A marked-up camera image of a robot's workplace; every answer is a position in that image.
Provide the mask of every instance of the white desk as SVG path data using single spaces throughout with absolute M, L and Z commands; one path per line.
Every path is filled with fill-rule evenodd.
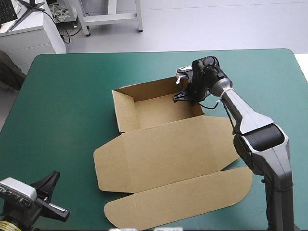
M 42 8 L 50 14 L 46 3 Z M 18 18 L 25 11 L 26 8 L 22 6 Z M 0 29 L 0 50 L 5 51 L 25 74 L 37 55 L 66 53 L 65 44 L 56 26 L 43 12 L 33 12 L 13 31 L 6 32 L 13 23 L 14 21 L 8 22 Z

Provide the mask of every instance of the black cable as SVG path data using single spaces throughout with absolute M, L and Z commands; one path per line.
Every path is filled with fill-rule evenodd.
M 78 33 L 80 32 L 81 29 L 82 29 L 82 27 L 79 28 L 79 30 L 78 30 L 76 33 L 72 34 L 72 35 L 61 35 L 61 36 L 63 36 L 63 37 L 72 37 L 72 36 L 78 34 Z
M 215 104 L 215 106 L 214 107 L 205 107 L 204 105 L 202 105 L 202 104 L 200 104 L 199 102 L 197 102 L 197 101 L 195 101 L 195 103 L 197 103 L 198 105 L 200 105 L 201 107 L 204 107 L 204 108 L 206 108 L 206 109 L 210 109 L 210 110 L 213 110 L 213 109 L 215 109 L 217 106 L 218 106 L 218 104 L 219 104 L 219 102 L 216 102 L 216 104 Z
M 181 90 L 184 92 L 184 89 L 183 89 L 181 83 L 179 83 L 179 87 L 180 87 Z M 193 97 L 191 97 L 190 95 L 188 95 L 188 94 L 186 94 L 186 95 L 187 95 L 188 98 L 190 98 L 191 100 L 193 100 L 196 104 L 198 104 L 198 105 L 200 105 L 201 107 L 206 108 L 206 109 L 213 110 L 213 109 L 215 109 L 215 108 L 218 106 L 218 104 L 219 104 L 219 102 L 217 102 L 217 103 L 215 104 L 214 107 L 206 107 L 206 106 L 200 104 L 197 100 L 195 100 L 195 99 L 194 99 Z
M 49 14 L 47 14 L 44 10 L 41 10 L 40 8 L 34 7 L 34 6 L 29 6 L 29 7 L 34 8 L 34 9 L 37 9 L 37 10 L 39 10 L 39 11 L 42 11 L 42 12 L 43 12 L 44 14 L 46 14 L 46 15 L 52 20 L 52 22 L 56 25 L 56 22 L 54 21 L 54 19 L 53 19 Z M 72 34 L 72 35 L 69 35 L 69 34 L 68 34 L 67 29 L 65 29 L 67 35 L 62 35 L 62 34 L 60 34 L 59 29 L 58 29 L 58 32 L 59 32 L 59 34 L 60 34 L 60 36 L 61 36 L 63 42 L 65 42 L 66 44 L 69 44 L 69 43 L 71 42 L 71 38 L 70 38 L 70 37 L 71 37 L 71 36 L 74 36 L 74 35 L 76 35 L 76 34 L 78 34 L 78 33 L 80 32 L 81 29 L 82 29 L 82 27 L 81 27 L 76 33 L 74 33 L 74 34 Z M 68 37 L 69 41 L 66 42 L 66 41 L 64 40 L 63 37 Z

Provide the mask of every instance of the computer keyboard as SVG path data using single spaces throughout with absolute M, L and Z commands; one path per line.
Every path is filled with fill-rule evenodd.
M 15 19 L 17 15 L 11 0 L 0 0 L 0 26 Z

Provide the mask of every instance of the cable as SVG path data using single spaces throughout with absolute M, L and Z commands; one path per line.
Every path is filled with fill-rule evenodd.
M 17 0 L 14 0 L 14 10 L 15 10 L 15 7 L 16 7 L 16 3 L 17 3 L 17 5 L 19 6 L 19 11 L 18 12 L 16 12 L 16 14 L 18 15 L 19 13 L 20 13 L 20 11 L 21 11 L 21 5 L 19 4 L 19 2 L 17 1 Z
M 42 12 L 43 12 L 44 14 L 46 14 L 46 15 L 52 20 L 52 22 L 56 25 L 56 22 L 54 21 L 54 19 L 53 19 L 48 13 L 46 13 L 44 10 L 41 10 L 40 8 L 37 8 L 37 7 L 34 7 L 34 6 L 29 6 L 29 7 L 32 7 L 32 8 L 34 8 L 34 9 L 39 10 L 39 11 L 42 11 Z M 69 44 L 69 43 L 71 42 L 71 38 L 70 38 L 70 37 L 71 37 L 71 36 L 74 36 L 74 35 L 76 35 L 76 34 L 78 34 L 79 31 L 80 31 L 81 29 L 82 29 L 82 27 L 81 27 L 76 33 L 74 33 L 74 34 L 72 34 L 72 35 L 69 35 L 69 34 L 68 34 L 66 28 L 65 28 L 65 31 L 66 31 L 66 34 L 67 34 L 67 35 L 62 35 L 62 34 L 60 34 L 59 29 L 58 29 L 58 32 L 59 32 L 59 34 L 60 34 L 60 36 L 61 36 L 63 42 L 65 42 L 66 44 Z M 64 40 L 64 37 L 68 37 L 68 38 L 69 38 L 69 41 L 66 42 L 66 41 Z
M 56 17 L 60 23 L 64 22 L 69 17 L 67 7 L 59 6 L 59 3 L 51 3 L 48 5 L 53 17 Z
M 204 105 L 200 104 L 199 102 L 197 102 L 197 101 L 195 101 L 195 102 L 196 102 L 198 105 L 200 105 L 201 107 L 204 107 L 204 108 L 210 109 L 210 110 L 214 110 L 214 109 L 218 106 L 218 104 L 219 104 L 219 102 L 216 102 L 216 104 L 215 104 L 214 107 L 205 107 Z
M 182 91 L 184 91 L 184 89 L 183 89 L 181 83 L 179 83 L 179 87 L 181 88 Z M 190 98 L 191 100 L 193 100 L 196 104 L 198 104 L 198 105 L 200 105 L 201 107 L 206 108 L 206 109 L 214 110 L 214 109 L 218 106 L 218 104 L 219 104 L 219 101 L 217 101 L 214 107 L 206 107 L 206 106 L 200 104 L 197 100 L 195 100 L 195 99 L 194 99 L 193 97 L 191 97 L 190 95 L 188 95 L 188 94 L 186 94 L 186 95 L 187 95 L 188 98 Z

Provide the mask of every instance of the unfolded cardboard box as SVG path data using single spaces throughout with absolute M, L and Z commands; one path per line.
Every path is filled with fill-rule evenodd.
M 176 78 L 113 90 L 120 136 L 94 152 L 99 188 L 133 195 L 105 205 L 118 228 L 149 229 L 231 206 L 252 184 L 246 168 L 221 171 L 238 158 L 227 118 L 173 102 Z
M 112 91 L 120 132 L 128 132 L 203 115 L 190 102 L 173 102 L 180 92 L 176 77 L 121 87 Z

